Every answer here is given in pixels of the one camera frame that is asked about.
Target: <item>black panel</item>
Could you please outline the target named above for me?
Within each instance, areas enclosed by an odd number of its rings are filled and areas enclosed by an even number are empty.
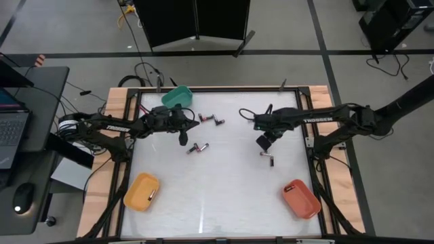
[[[250,0],[197,0],[199,34],[244,40]]]
[[[134,0],[151,47],[195,36],[193,0]]]

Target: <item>black cable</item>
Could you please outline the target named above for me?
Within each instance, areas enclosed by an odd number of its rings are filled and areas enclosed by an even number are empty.
[[[247,119],[248,121],[253,121],[253,120],[254,120],[254,119],[247,118],[246,116],[244,116],[244,115],[241,113],[242,111],[247,111],[247,112],[253,114],[254,116],[256,115],[256,113],[253,113],[253,111],[248,110],[248,109],[246,109],[246,108],[240,108],[240,109],[238,110],[239,115],[241,115],[244,119]]]
[[[89,177],[87,177],[86,183],[84,184],[83,187],[83,203],[84,203],[84,197],[86,196],[86,186],[87,183],[89,182],[90,178],[94,175],[94,173],[96,173],[98,170],[100,170],[104,165],[106,165],[107,162],[109,162],[111,159],[111,157],[109,159],[107,159],[107,161],[105,161],[100,167],[98,167],[97,169],[95,169],[95,171],[93,171]]]
[[[102,115],[105,112],[105,108],[106,108],[107,102],[105,102],[101,107],[98,108],[98,113],[100,115]]]
[[[393,133],[395,133],[395,130],[393,130],[393,128],[392,128],[392,129],[391,129],[391,133],[389,133],[389,134],[387,134],[387,135],[385,135],[385,136],[383,136],[383,137],[381,137],[381,138],[375,138],[374,136],[371,136],[371,135],[369,135],[369,137],[371,137],[371,138],[374,139],[374,140],[383,140],[383,139],[385,139],[386,137],[392,136]]]
[[[137,67],[138,67],[139,65],[143,65],[143,67],[144,67],[145,64],[149,64],[149,63],[147,63],[147,62],[140,62],[140,63],[138,63],[138,64],[136,64],[136,65],[134,66],[134,73],[136,74],[136,76],[140,77],[140,75],[138,75],[138,72],[137,72]],[[145,80],[145,81],[148,81],[149,85],[152,87],[153,84],[151,83],[151,80],[149,79],[149,76],[148,76],[147,71],[145,71],[145,73],[146,73],[146,79],[144,79],[144,80]]]
[[[39,91],[45,92],[45,93],[47,93],[47,94],[53,96],[53,97],[54,97],[54,98],[55,98],[55,99],[60,103],[60,105],[62,105],[63,113],[66,115],[65,107],[63,106],[62,101],[61,101],[58,97],[56,97],[56,95],[54,95],[53,93],[51,93],[51,92],[49,92],[49,91],[45,91],[44,89],[38,88],[38,87],[32,87],[32,88],[34,88],[34,89],[38,89]]]
[[[104,148],[104,149],[101,150],[101,151],[94,151],[94,150],[91,150],[91,151],[92,151],[92,155],[93,155],[93,156],[99,156],[99,155],[104,154],[104,153],[107,151],[107,148]]]
[[[32,69],[32,68],[34,68],[34,67],[36,67],[36,66],[31,66],[31,67],[29,67],[29,68],[27,69],[26,73],[24,74],[24,77],[27,77],[27,74],[28,74],[28,72],[30,71],[30,69]],[[21,89],[21,87],[19,87],[19,88],[15,91],[14,98],[16,97],[16,94],[18,94],[18,92],[20,91],[20,89]]]
[[[330,156],[330,158],[336,160],[336,161],[339,162],[339,163],[342,163],[342,164],[345,165],[345,166],[347,166],[347,167],[348,167],[348,170],[350,171],[350,174],[353,173],[353,169],[351,169],[350,165],[346,164],[344,161],[342,161],[342,160],[340,160],[340,159],[337,159],[337,158],[335,158],[335,157],[333,157],[333,156]],[[317,164],[316,164],[316,166],[315,166],[315,169],[316,169],[318,172],[321,172],[321,165],[319,164],[319,159],[318,159],[318,158],[315,158],[315,159],[317,160]]]
[[[150,112],[149,109],[145,108],[143,105],[140,104],[139,106],[142,107],[146,112]]]
[[[17,63],[15,63],[15,61],[13,61],[11,58],[9,58],[6,54],[0,52],[0,54],[5,57],[7,60],[9,60],[12,64],[15,64],[17,67],[21,67],[20,65],[18,65]]]
[[[193,118],[191,120],[193,120],[193,121],[195,120],[196,114],[191,109],[189,109],[189,108],[180,108],[180,110],[188,110],[188,111],[190,111],[193,114]]]
[[[368,66],[370,66],[370,67],[372,67],[372,68],[375,68],[375,69],[377,69],[377,70],[379,70],[379,71],[381,71],[381,72],[383,72],[383,73],[385,73],[385,74],[388,74],[388,75],[390,75],[390,76],[392,76],[392,77],[396,77],[396,76],[399,75],[399,73],[401,73],[402,76],[404,77],[404,79],[405,79],[405,80],[408,80],[408,77],[407,77],[407,75],[404,73],[403,69],[404,69],[404,67],[408,64],[408,62],[410,61],[410,57],[409,57],[407,54],[401,54],[401,55],[404,55],[404,56],[407,58],[406,62],[401,66],[401,62],[399,61],[397,55],[396,55],[396,54],[392,54],[392,55],[393,55],[393,57],[395,58],[396,62],[398,63],[398,70],[397,70],[396,73],[394,73],[394,74],[393,74],[393,73],[389,73],[389,72],[387,72],[387,71],[385,71],[385,70],[383,70],[383,69],[381,69],[381,68],[378,68],[378,67],[376,67],[376,66],[370,64],[369,61],[373,61],[373,60],[375,60],[374,58],[368,58],[368,59],[366,60],[366,64],[367,64]],[[386,57],[386,55],[383,55],[383,56],[381,56],[381,57],[379,57],[379,58],[377,58],[377,59],[378,59],[378,60],[381,60],[381,59],[383,59],[383,58],[385,58],[385,57]]]
[[[265,114],[270,115],[271,112],[273,112],[273,105],[272,104],[269,105],[269,107],[267,108],[267,111],[265,111]]]
[[[73,84],[69,83],[68,81],[67,81],[66,83],[69,84],[70,86],[74,87],[74,88],[79,89],[79,90],[82,91],[82,92],[86,92],[86,93],[87,93],[87,92],[90,92],[90,91],[86,91],[86,90],[84,90],[83,88],[77,87],[76,85],[73,85]],[[97,95],[95,95],[95,94],[88,93],[88,95],[93,96],[93,97],[95,97],[95,98],[97,98],[97,99],[99,99],[99,100],[101,100],[101,101],[103,101],[103,102],[107,102],[106,100],[100,98],[99,96],[97,96]]]
[[[85,120],[83,120],[83,121],[79,121],[79,122],[74,123],[74,124],[66,125],[66,127],[61,127],[61,128],[59,128],[59,129],[64,130],[64,129],[68,129],[68,128],[70,128],[70,127],[73,127],[73,126],[79,125],[79,124],[81,124],[81,123],[87,123],[87,122],[89,122],[89,121],[98,121],[98,120],[100,120],[100,119],[85,119]]]
[[[127,16],[125,16],[125,13],[123,12],[123,9],[122,9],[121,4],[119,4],[118,0],[116,0],[116,2],[117,2],[117,5],[119,6],[119,9],[120,9],[121,12],[122,12],[123,19],[124,19],[125,22],[127,23],[128,28],[130,29],[131,35],[133,36],[134,44],[136,45],[137,53],[138,53],[138,55],[139,55],[139,57],[140,57],[140,61],[143,63],[144,61],[143,61],[142,53],[140,52],[140,49],[138,48],[138,44],[137,44],[137,40],[136,40],[136,36],[134,36],[133,29],[131,28],[131,25],[130,25],[130,23],[128,22]],[[143,65],[144,73],[146,74],[146,77],[147,77],[147,79],[148,79],[149,85],[152,86],[151,81],[149,81],[148,71],[146,70],[146,67],[144,66],[144,64],[142,64],[142,65]]]
[[[69,102],[69,100],[68,99],[66,99],[64,96],[62,96],[62,98],[63,99],[65,99],[74,109],[75,109],[75,111],[77,111],[77,113],[80,113],[80,111],[77,109],[77,108],[75,108],[74,107],[74,105],[72,104],[72,102]]]
[[[129,81],[130,79],[136,79],[140,82],[140,86],[141,87],[146,87],[146,82],[145,79],[143,79],[142,77],[139,77],[138,75],[127,75],[124,78],[122,78],[122,80],[119,82],[119,84],[117,85],[117,87],[122,87],[123,84],[127,81]]]

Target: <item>cable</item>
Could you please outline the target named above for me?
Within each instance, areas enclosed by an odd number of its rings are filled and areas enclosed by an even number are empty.
[[[75,111],[77,111],[77,113],[80,113],[80,111],[77,109],[77,108],[75,108],[74,107],[74,105],[71,103],[71,102],[69,102],[69,100],[68,99],[66,99],[64,96],[62,96],[62,98],[63,99],[65,99],[74,109],[75,109]]]
[[[3,57],[5,57],[7,60],[9,60],[12,64],[15,64],[17,67],[21,67],[19,66],[17,63],[15,63],[15,61],[13,61],[11,58],[9,58],[6,54],[0,52],[0,55],[2,55]]]
[[[138,28],[143,28],[143,26],[142,26],[142,24],[140,23],[140,17],[138,16],[138,14],[137,14],[137,9],[136,9],[136,6],[135,5],[133,5],[133,8],[134,8],[134,13],[135,13],[135,15],[136,15],[136,17],[137,17],[137,27]]]
[[[386,137],[392,136],[393,133],[395,133],[395,131],[394,131],[393,128],[392,128],[392,129],[391,129],[391,133],[389,133],[389,134],[387,134],[387,135],[385,135],[385,136],[383,136],[383,137],[381,137],[381,138],[375,138],[374,136],[371,136],[371,135],[369,135],[369,137],[371,137],[371,138],[374,139],[374,140],[383,140],[383,139],[385,139]]]
[[[58,97],[56,97],[56,95],[54,95],[53,93],[51,93],[51,92],[49,92],[49,91],[45,91],[44,89],[38,88],[38,87],[32,87],[32,88],[34,88],[34,89],[38,89],[39,91],[45,92],[45,93],[47,93],[47,94],[53,96],[53,97],[54,97],[54,98],[55,98],[55,99],[60,103],[60,105],[62,105],[63,113],[66,115],[65,107],[63,106],[62,101],[61,101]]]
[[[97,169],[95,169],[95,171],[93,171],[91,174],[90,174],[90,176],[89,177],[87,177],[87,180],[86,180],[86,183],[84,184],[84,187],[83,187],[83,203],[84,203],[84,197],[86,196],[86,192],[87,192],[87,189],[86,189],[86,186],[87,186],[87,183],[89,182],[89,180],[90,180],[90,178],[98,171],[98,170],[100,170],[104,165],[106,165],[106,163],[107,162],[109,162],[110,161],[110,159],[111,159],[111,157],[109,158],[109,159],[107,159],[107,161],[105,161],[100,167],[98,167]]]
[[[247,111],[247,112],[253,114],[253,116],[256,116],[256,113],[253,113],[251,110],[248,110],[248,109],[246,109],[246,108],[240,108],[240,109],[238,110],[239,115],[241,115],[244,119],[247,119],[248,121],[253,121],[253,120],[254,120],[254,119],[250,119],[250,118],[247,118],[246,116],[244,116],[244,115],[241,113],[242,111]]]
[[[133,36],[134,44],[136,45],[137,53],[138,53],[138,55],[139,55],[139,57],[140,57],[140,61],[141,61],[141,62],[144,62],[144,61],[143,61],[143,57],[142,57],[142,53],[140,52],[140,49],[139,49],[138,44],[137,44],[136,36],[134,36],[133,29],[131,28],[131,25],[130,25],[130,23],[128,22],[128,19],[127,19],[127,17],[125,16],[125,13],[123,12],[122,6],[119,4],[118,1],[116,1],[116,2],[117,2],[117,5],[119,6],[119,9],[120,9],[121,12],[122,12],[122,16],[123,16],[123,18],[125,19],[125,22],[127,23],[128,28],[130,29],[131,36]],[[151,81],[149,81],[148,72],[147,72],[146,68],[144,67],[144,64],[143,64],[143,70],[144,70],[144,73],[146,74],[146,77],[147,77],[147,79],[148,79],[149,84],[152,86]]]
[[[122,87],[123,84],[127,81],[129,81],[130,79],[136,79],[140,82],[140,86],[141,87],[146,87],[146,79],[143,79],[142,77],[139,77],[138,75],[127,75],[124,78],[122,78],[122,80],[119,82],[119,84],[117,84],[117,87]]]
[[[142,104],[140,105],[146,112],[150,112],[149,109],[145,108]]]
[[[24,74],[24,77],[27,77],[27,74],[28,74],[28,72],[30,71],[30,69],[32,69],[32,68],[34,68],[34,67],[36,67],[36,66],[31,66],[31,67],[29,67],[29,68],[27,69],[26,73]],[[18,92],[20,91],[20,89],[21,89],[21,87],[19,87],[19,88],[15,91],[14,98],[16,97],[16,94],[18,94]]]
[[[79,89],[82,92],[89,92],[89,91],[85,91],[83,88],[77,87],[76,85],[73,85],[73,84],[69,83],[68,81],[66,83],[69,84],[70,86],[74,87],[74,88]],[[93,97],[95,97],[95,98],[97,98],[97,99],[99,99],[99,100],[101,100],[103,102],[107,102],[107,100],[104,100],[104,99],[100,98],[99,96],[97,96],[95,94],[89,93],[88,95],[93,96]]]
[[[138,109],[140,109],[144,114],[147,114],[146,109],[142,105],[139,105]]]
[[[339,163],[342,163],[342,164],[345,165],[345,166],[347,166],[347,167],[348,167],[348,170],[350,171],[350,174],[353,173],[353,169],[351,169],[350,165],[346,164],[344,161],[342,161],[342,160],[340,160],[340,159],[337,159],[337,158],[335,158],[335,157],[333,157],[333,156],[330,156],[330,158],[336,160],[336,161],[339,162]],[[315,158],[315,159],[317,160],[317,164],[316,164],[316,166],[315,166],[315,169],[316,169],[318,172],[321,172],[321,165],[319,164],[319,159],[318,159],[318,158]]]
[[[410,61],[410,57],[409,57],[407,54],[401,54],[401,55],[404,55],[404,56],[407,58],[406,62],[401,66],[401,62],[399,61],[399,59],[398,59],[398,57],[396,56],[396,54],[392,54],[393,57],[395,58],[396,62],[398,63],[398,70],[396,71],[395,74],[393,74],[393,73],[389,73],[389,72],[387,72],[387,71],[385,71],[385,70],[383,70],[383,69],[381,69],[381,68],[378,68],[378,67],[376,67],[376,66],[370,64],[369,61],[373,61],[373,60],[375,60],[374,58],[368,58],[368,59],[366,60],[366,64],[367,64],[368,66],[370,66],[370,67],[372,67],[372,68],[375,68],[375,69],[377,69],[377,70],[379,70],[379,71],[381,71],[381,72],[383,72],[383,73],[386,73],[386,74],[388,74],[388,75],[390,75],[390,76],[392,76],[392,77],[396,77],[396,76],[399,75],[399,73],[401,73],[402,76],[404,77],[404,79],[405,79],[405,80],[408,80],[408,77],[407,77],[407,75],[404,73],[403,69],[404,69],[404,67],[408,64],[408,62]],[[382,57],[379,57],[379,58],[377,58],[377,59],[380,60],[380,59],[383,59],[383,58],[385,58],[385,57],[386,57],[386,55],[383,55]]]
[[[105,112],[105,108],[106,108],[107,102],[105,102],[101,107],[98,108],[98,113],[100,115],[102,115]]]
[[[194,121],[196,119],[196,114],[191,109],[189,109],[189,108],[180,108],[180,110],[188,110],[188,111],[190,111],[193,114],[193,118],[191,120]]]
[[[98,120],[100,120],[100,119],[85,119],[85,120],[83,120],[83,121],[78,121],[77,123],[73,123],[73,124],[65,125],[66,127],[61,127],[61,128],[59,128],[59,129],[64,130],[64,129],[68,129],[68,128],[72,127],[72,126],[76,126],[76,125],[79,125],[79,124],[82,124],[82,123],[87,123],[87,122],[89,122],[89,121],[98,121]]]
[[[156,71],[157,69],[154,68],[154,66],[152,66],[152,65],[149,64],[148,62],[143,62],[143,60],[142,60],[142,62],[140,62],[140,63],[138,63],[138,64],[136,64],[136,65],[134,66],[134,73],[136,74],[136,76],[140,77],[140,75],[138,75],[138,72],[137,72],[137,67],[138,67],[139,65],[143,65],[143,68],[144,68],[144,70],[145,70],[145,75],[146,75],[146,79],[144,79],[144,80],[148,81],[149,85],[152,87],[153,84],[151,83],[151,80],[149,79],[149,76],[148,76],[148,72],[146,71],[146,68],[144,67],[145,64],[148,64],[149,66],[151,66],[151,67],[154,69],[154,71],[155,71],[156,73],[159,73],[159,71],[158,71],[158,72]]]
[[[431,71],[431,74],[434,75],[434,71],[433,71],[433,64],[434,64],[434,58],[432,59],[432,61],[430,61],[431,65],[429,66],[429,70]]]

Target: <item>laptop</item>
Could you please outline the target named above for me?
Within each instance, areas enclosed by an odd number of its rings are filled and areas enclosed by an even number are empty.
[[[31,112],[0,87],[0,169],[10,169]]]

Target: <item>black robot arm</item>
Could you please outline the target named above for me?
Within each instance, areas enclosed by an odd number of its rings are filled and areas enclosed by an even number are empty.
[[[400,118],[432,99],[434,99],[434,76],[430,76],[400,98],[375,111],[369,106],[342,104],[313,110],[280,108],[271,112],[272,106],[270,105],[265,114],[256,115],[253,113],[254,116],[250,120],[254,121],[255,130],[264,131],[264,135],[256,140],[264,150],[268,150],[271,144],[281,138],[285,131],[293,130],[301,124],[341,122],[342,126],[336,131],[327,136],[318,136],[315,139],[314,155],[327,159],[334,145],[345,142],[353,136],[387,135]]]
[[[185,116],[178,104],[168,109],[165,106],[153,108],[149,113],[134,121],[117,119],[101,114],[88,115],[75,113],[59,119],[58,135],[68,142],[81,142],[87,147],[106,148],[114,161],[124,162],[129,159],[127,146],[123,138],[109,137],[100,132],[101,129],[125,132],[133,139],[143,139],[154,132],[180,133],[180,145],[188,141],[186,132],[199,122]]]

